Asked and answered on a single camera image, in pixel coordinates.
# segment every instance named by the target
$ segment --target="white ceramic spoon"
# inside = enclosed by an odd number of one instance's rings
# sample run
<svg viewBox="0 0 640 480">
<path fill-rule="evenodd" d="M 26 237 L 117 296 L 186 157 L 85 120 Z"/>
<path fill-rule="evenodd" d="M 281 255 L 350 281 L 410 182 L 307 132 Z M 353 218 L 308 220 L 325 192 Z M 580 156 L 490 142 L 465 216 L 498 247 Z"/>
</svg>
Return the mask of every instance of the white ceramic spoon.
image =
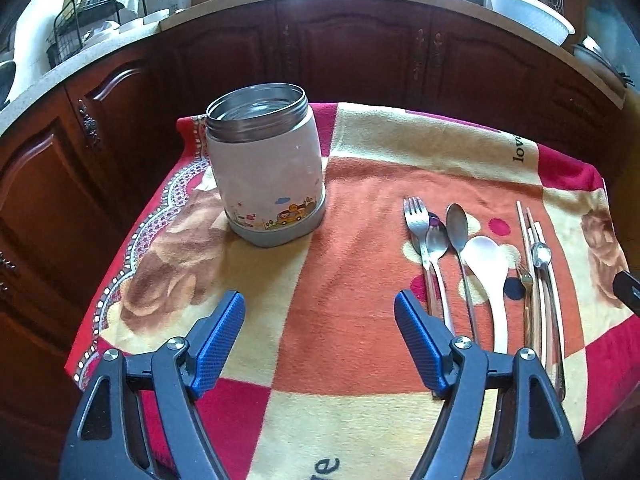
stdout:
<svg viewBox="0 0 640 480">
<path fill-rule="evenodd" d="M 491 238 L 476 236 L 466 243 L 462 257 L 484 287 L 494 318 L 494 352 L 507 353 L 507 313 L 504 308 L 504 282 L 509 264 Z"/>
</svg>

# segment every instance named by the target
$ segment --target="black wire rack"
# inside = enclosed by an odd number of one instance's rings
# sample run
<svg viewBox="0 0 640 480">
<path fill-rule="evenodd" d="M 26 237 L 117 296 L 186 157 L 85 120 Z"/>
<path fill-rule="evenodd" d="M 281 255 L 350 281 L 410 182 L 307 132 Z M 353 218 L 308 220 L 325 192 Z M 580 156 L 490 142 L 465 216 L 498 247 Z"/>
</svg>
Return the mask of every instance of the black wire rack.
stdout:
<svg viewBox="0 0 640 480">
<path fill-rule="evenodd" d="M 146 1 L 141 1 L 146 16 Z M 116 0 L 87 0 L 77 5 L 74 0 L 69 1 L 53 21 L 47 49 L 49 65 L 53 68 L 80 52 L 91 35 L 93 24 L 108 18 L 120 24 L 123 8 Z"/>
</svg>

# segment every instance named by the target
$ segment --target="table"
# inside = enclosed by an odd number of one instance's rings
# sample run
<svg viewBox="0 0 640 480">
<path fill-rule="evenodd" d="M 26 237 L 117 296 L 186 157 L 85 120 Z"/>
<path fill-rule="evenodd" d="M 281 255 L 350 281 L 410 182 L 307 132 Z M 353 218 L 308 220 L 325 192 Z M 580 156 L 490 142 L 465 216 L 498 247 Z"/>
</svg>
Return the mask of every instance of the table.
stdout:
<svg viewBox="0 0 640 480">
<path fill-rule="evenodd" d="M 612 294 L 612 277 L 626 261 L 596 169 L 461 121 L 355 104 L 312 107 L 327 213 L 314 233 L 269 250 L 226 224 L 204 117 L 178 120 L 184 153 L 120 248 L 78 331 L 66 364 L 78 386 L 105 349 L 153 351 L 210 314 L 224 290 L 236 289 L 245 296 L 245 324 L 216 387 L 198 403 L 231 478 L 312 478 L 331 468 L 340 478 L 409 478 L 441 402 L 420 382 L 393 317 L 399 290 L 425 297 L 402 199 L 419 195 L 442 217 L 458 202 L 470 234 L 500 244 L 511 267 L 510 353 L 524 341 L 514 271 L 524 250 L 515 208 L 522 200 L 554 254 L 564 409 L 576 440 L 593 433 L 640 378 L 640 322 Z M 456 331 L 469 334 L 457 265 L 453 254 L 441 260 Z M 480 343 L 492 348 L 486 298 L 481 290 L 474 297 Z M 154 452 L 170 464 L 152 393 L 145 394 Z M 484 460 L 494 405 L 488 393 L 469 476 Z"/>
</svg>

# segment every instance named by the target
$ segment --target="small fork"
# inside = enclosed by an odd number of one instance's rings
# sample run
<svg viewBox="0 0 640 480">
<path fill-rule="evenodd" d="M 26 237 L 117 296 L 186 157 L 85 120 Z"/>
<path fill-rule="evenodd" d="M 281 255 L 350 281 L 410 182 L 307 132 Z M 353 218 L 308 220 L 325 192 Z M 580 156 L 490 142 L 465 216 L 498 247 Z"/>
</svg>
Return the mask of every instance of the small fork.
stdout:
<svg viewBox="0 0 640 480">
<path fill-rule="evenodd" d="M 433 311 L 438 303 L 436 290 L 433 286 L 431 262 L 429 260 L 429 251 L 427 248 L 427 232 L 430 227 L 430 219 L 429 211 L 420 197 L 412 196 L 404 199 L 404 219 L 406 220 L 406 225 L 409 228 L 409 231 L 414 234 L 420 244 L 422 271 L 424 273 L 424 281 L 429 295 L 429 313 L 433 315 Z"/>
<path fill-rule="evenodd" d="M 518 277 L 524 286 L 524 346 L 527 348 L 533 348 L 534 335 L 533 330 L 533 318 L 531 311 L 531 293 L 533 291 L 533 276 L 529 272 L 529 269 L 523 264 L 518 264 L 516 268 L 518 271 Z"/>
</svg>

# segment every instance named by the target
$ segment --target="blue gripper pad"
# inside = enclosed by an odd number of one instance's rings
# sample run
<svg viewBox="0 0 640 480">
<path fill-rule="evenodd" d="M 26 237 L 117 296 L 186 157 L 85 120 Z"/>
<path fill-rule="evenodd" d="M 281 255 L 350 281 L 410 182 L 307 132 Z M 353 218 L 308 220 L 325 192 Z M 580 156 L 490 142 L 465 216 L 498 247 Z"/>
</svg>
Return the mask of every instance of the blue gripper pad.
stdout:
<svg viewBox="0 0 640 480">
<path fill-rule="evenodd" d="M 440 322 L 449 335 L 450 332 L 439 319 L 429 316 L 413 293 L 408 290 L 396 296 L 394 316 L 422 382 L 438 397 L 445 397 L 452 383 L 447 380 L 446 368 L 450 366 L 447 366 L 442 354 L 444 341 L 437 345 L 428 332 L 428 327 L 437 329 L 435 322 Z"/>
<path fill-rule="evenodd" d="M 217 312 L 220 308 L 224 309 L 222 313 Z M 244 323 L 244 312 L 242 295 L 228 292 L 211 314 L 211 317 L 220 318 L 195 357 L 195 374 L 189 388 L 195 399 L 199 399 L 215 386 Z"/>
</svg>

